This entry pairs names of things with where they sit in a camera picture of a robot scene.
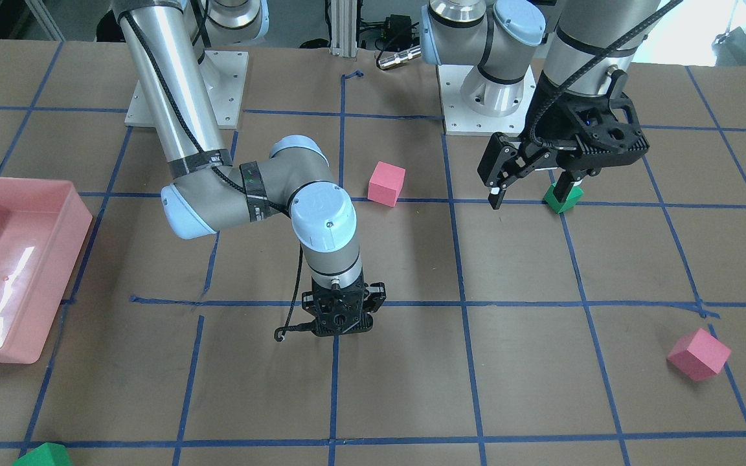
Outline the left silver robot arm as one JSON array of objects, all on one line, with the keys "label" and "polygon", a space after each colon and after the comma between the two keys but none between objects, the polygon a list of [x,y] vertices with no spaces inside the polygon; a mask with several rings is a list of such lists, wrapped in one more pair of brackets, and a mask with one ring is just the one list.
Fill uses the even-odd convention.
[{"label": "left silver robot arm", "polygon": [[498,209],[506,190],[538,170],[561,171],[544,198],[556,213],[582,195],[584,177],[633,164],[650,145],[627,69],[654,24],[676,2],[567,1],[550,29],[530,1],[429,1],[420,47],[433,65],[470,65],[460,91],[474,112],[504,117],[520,108],[526,74],[546,35],[550,47],[523,127],[496,132],[477,172]]}]

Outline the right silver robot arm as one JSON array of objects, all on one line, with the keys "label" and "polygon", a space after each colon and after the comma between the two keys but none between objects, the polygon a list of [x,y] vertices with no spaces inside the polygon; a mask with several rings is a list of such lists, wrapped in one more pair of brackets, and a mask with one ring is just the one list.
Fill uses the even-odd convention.
[{"label": "right silver robot arm", "polygon": [[280,327],[319,337],[363,333],[386,299],[382,283],[367,283],[352,198],[339,185],[329,157],[305,135],[275,142],[264,159],[250,156],[247,137],[228,148],[220,133],[234,80],[219,45],[250,42],[267,28],[264,1],[115,1],[112,12],[139,73],[139,89],[168,159],[172,182],[160,197],[181,239],[240,230],[275,215],[288,219],[308,266],[311,290],[302,307],[311,322]]}]

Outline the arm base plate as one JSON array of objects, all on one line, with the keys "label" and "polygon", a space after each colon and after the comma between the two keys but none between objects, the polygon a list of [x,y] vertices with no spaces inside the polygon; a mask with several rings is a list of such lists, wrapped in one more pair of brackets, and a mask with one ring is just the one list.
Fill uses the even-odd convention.
[{"label": "arm base plate", "polygon": [[[190,77],[187,88],[195,93],[204,89],[220,129],[239,127],[249,61],[245,50],[207,50],[204,60],[196,66],[198,76]],[[142,80],[136,83],[124,123],[151,129],[156,126]]]},{"label": "arm base plate", "polygon": [[536,87],[531,68],[523,80],[511,85],[491,82],[470,65],[439,65],[437,71],[447,135],[501,132],[515,137],[526,125]]}]

